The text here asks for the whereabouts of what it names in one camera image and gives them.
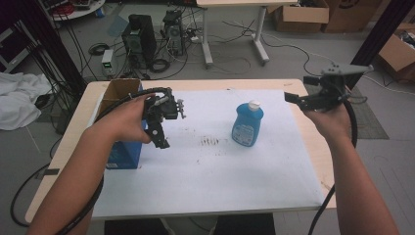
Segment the wooden table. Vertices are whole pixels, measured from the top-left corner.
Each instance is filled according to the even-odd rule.
[[[100,95],[105,92],[108,82],[93,82],[88,85],[73,115],[68,130],[50,164],[50,168],[63,168],[73,152],[80,135],[90,120]],[[157,80],[143,81],[144,87],[171,87],[176,91],[235,89],[280,89],[286,92],[305,95],[306,91],[298,79],[232,79],[232,80]],[[304,145],[320,182],[323,195],[326,196],[334,183],[332,161],[327,144],[317,132],[314,124],[303,115],[300,109],[289,104],[297,122]],[[32,221],[43,198],[53,185],[57,175],[44,176],[38,191],[26,213],[25,219]],[[328,208],[336,206],[335,199]]]
[[[202,49],[205,55],[205,63],[207,68],[213,64],[213,58],[208,46],[208,8],[211,7],[236,7],[236,6],[259,6],[259,14],[257,18],[256,33],[252,34],[255,48],[261,57],[262,65],[264,66],[269,57],[260,42],[260,35],[262,32],[263,20],[265,18],[266,7],[271,5],[296,4],[295,0],[197,0],[198,6],[203,8],[203,22],[204,22],[204,36],[202,41]]]

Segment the black metal pole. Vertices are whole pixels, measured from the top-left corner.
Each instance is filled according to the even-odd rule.
[[[408,15],[409,11],[411,11],[414,4],[415,0],[392,0],[363,42],[356,56],[351,61],[351,64],[369,66],[388,42],[399,24]],[[351,90],[362,75],[363,73],[349,75],[346,78],[347,87]]]

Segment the white paper sheet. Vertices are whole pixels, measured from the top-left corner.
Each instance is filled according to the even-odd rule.
[[[139,168],[106,170],[94,217],[309,209],[323,196],[281,90],[173,91],[184,119],[162,123],[170,148],[143,145]],[[256,99],[257,141],[232,140],[236,108]]]

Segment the crumpled white fabric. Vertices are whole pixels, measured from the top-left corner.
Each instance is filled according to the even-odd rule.
[[[0,72],[0,129],[14,130],[36,120],[41,112],[34,103],[51,89],[44,74]]]

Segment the floor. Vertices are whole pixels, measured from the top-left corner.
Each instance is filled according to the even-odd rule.
[[[98,19],[93,15],[70,21],[84,53],[98,42],[113,45],[120,39],[109,36],[110,29],[119,24],[119,14],[128,7],[129,11],[135,5],[106,6],[107,15]],[[209,40],[223,41],[226,38],[241,35],[239,27],[231,24],[249,25],[256,17],[253,8],[210,9]],[[195,19],[200,23],[196,13]],[[63,24],[59,32],[75,63],[80,67],[80,60],[74,43],[68,36],[67,26]],[[369,33],[373,24],[369,24],[363,32],[348,34],[325,33],[282,33],[273,29],[272,21],[267,18],[264,23],[264,35],[267,43],[272,45],[292,44],[300,48],[323,55],[339,63],[349,63]],[[256,51],[249,37],[241,37],[229,43],[212,42],[211,51],[215,67],[206,70],[200,45],[188,49],[188,64],[176,76],[169,79],[223,79],[223,78],[302,78],[306,75],[303,64],[306,56],[302,51],[292,47],[265,47],[271,61],[262,67],[257,59]],[[118,62],[123,63],[122,50],[118,53]],[[170,69],[162,74],[149,73],[151,78],[168,76],[180,70],[185,57],[179,57],[172,63]],[[89,63],[98,79],[101,75],[101,58],[93,57]],[[306,68],[314,73],[328,66],[329,61],[322,57],[311,56]],[[384,73],[375,61],[376,72],[367,74],[371,79],[363,77],[357,83],[360,92],[368,97],[368,104],[384,130],[389,135],[388,140],[359,140],[357,150],[368,171],[389,206],[401,234],[414,234],[415,231],[415,85],[392,83],[387,90],[383,85],[392,79]],[[39,74],[40,69],[28,58],[14,72]],[[85,70],[84,76],[92,79],[91,71]],[[56,149],[56,143],[61,135],[55,132],[50,122],[33,122],[32,124],[13,131],[0,130],[0,234],[24,234],[25,228],[16,225],[10,216],[10,205],[13,197],[23,182],[40,167],[50,162],[50,155]],[[40,183],[40,179],[31,179],[16,199],[15,212],[17,219],[23,221],[25,211]],[[274,222],[276,234],[306,234],[315,211],[275,212]],[[214,216],[172,217],[167,222],[177,235],[208,234],[215,224]],[[103,222],[92,222],[88,234],[103,234]],[[321,216],[315,234],[339,234],[335,210],[328,210]]]

